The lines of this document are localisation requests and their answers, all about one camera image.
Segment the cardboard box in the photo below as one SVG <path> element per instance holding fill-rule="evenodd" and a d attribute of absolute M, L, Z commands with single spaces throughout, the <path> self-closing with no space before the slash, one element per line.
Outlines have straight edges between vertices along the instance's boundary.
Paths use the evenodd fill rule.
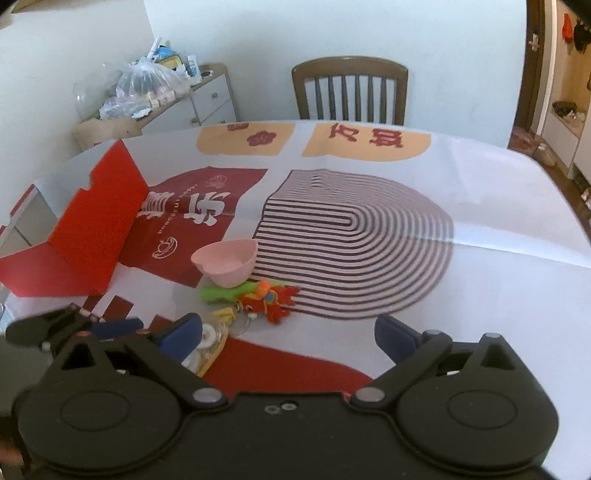
<path fill-rule="evenodd" d="M 99 157 L 88 178 L 87 190 L 72 179 L 73 195 L 63 211 L 31 186 L 10 224 L 0 227 L 0 282 L 14 294 L 63 297 L 107 290 L 148 186 L 121 140 Z M 63 202 L 69 187 L 54 185 L 51 191 Z"/>

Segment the tablecloth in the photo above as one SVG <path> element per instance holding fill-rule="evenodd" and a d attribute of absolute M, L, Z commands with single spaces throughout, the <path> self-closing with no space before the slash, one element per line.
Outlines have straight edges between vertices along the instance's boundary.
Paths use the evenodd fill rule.
<path fill-rule="evenodd" d="M 392 367 L 374 342 L 379 312 L 461 341 L 501 332 L 560 416 L 545 466 L 561 479 L 591 474 L 591 247 L 532 159 L 351 122 L 219 125 L 125 145 L 151 188 L 108 292 L 12 296 L 14 315 L 70 301 L 145 323 L 206 314 L 216 307 L 201 303 L 195 287 L 209 280 L 188 255 L 255 237 L 254 277 L 302 292 L 282 324 L 259 318 L 241 340 L 375 378 Z M 105 148 L 85 154 L 98 160 Z M 76 161 L 36 186 L 44 193 Z M 49 203 L 59 215 L 58 202 Z"/>

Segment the drawer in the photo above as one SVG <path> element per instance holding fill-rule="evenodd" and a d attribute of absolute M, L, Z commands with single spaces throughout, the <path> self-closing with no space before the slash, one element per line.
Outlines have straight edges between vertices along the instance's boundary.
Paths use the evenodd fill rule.
<path fill-rule="evenodd" d="M 56 216 L 43 195 L 38 193 L 18 218 L 15 227 L 29 244 L 35 246 L 47 241 L 56 224 Z"/>
<path fill-rule="evenodd" d="M 187 130 L 198 127 L 192 124 L 191 119 L 195 117 L 191 99 L 186 97 L 175 103 L 168 110 L 162 112 L 148 125 L 143 127 L 142 135 L 161 134 L 164 132 L 176 132 L 177 130 Z"/>
<path fill-rule="evenodd" d="M 226 76 L 221 75 L 193 93 L 199 119 L 203 122 L 230 99 Z"/>
<path fill-rule="evenodd" d="M 552 147 L 552 150 L 560 157 L 562 163 L 566 167 L 570 167 L 579 144 L 579 139 L 574 133 L 566 128 L 551 112 L 548 112 L 542 135 L 548 145 Z"/>
<path fill-rule="evenodd" d="M 236 121 L 236 113 L 232 101 L 228 100 L 221 108 L 212 113 L 203 123 L 204 127 L 218 124 L 231 124 Z"/>

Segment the blue gripper pad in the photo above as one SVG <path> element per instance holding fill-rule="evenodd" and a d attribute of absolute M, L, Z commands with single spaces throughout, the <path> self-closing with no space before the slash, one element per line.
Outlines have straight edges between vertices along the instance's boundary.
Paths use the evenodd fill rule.
<path fill-rule="evenodd" d="M 375 321 L 375 343 L 396 364 L 411 356 L 421 345 L 421 334 L 394 317 L 381 313 Z"/>
<path fill-rule="evenodd" d="M 164 355 L 180 363 L 199 345 L 202 331 L 201 317 L 196 313 L 189 313 L 154 334 L 154 339 Z"/>
<path fill-rule="evenodd" d="M 99 340 L 107 340 L 109 338 L 117 338 L 124 335 L 134 333 L 136 330 L 144 328 L 144 322 L 139 318 L 129 318 L 121 320 L 112 320 L 110 322 L 98 323 L 93 322 L 90 326 L 90 331 Z"/>

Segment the pink bowl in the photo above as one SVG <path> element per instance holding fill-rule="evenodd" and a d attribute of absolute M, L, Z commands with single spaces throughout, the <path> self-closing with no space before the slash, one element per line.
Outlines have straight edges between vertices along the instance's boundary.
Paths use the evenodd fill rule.
<path fill-rule="evenodd" d="M 233 288 L 248 280 L 255 268 L 258 241 L 225 240 L 206 245 L 191 255 L 197 269 L 218 287 Z"/>

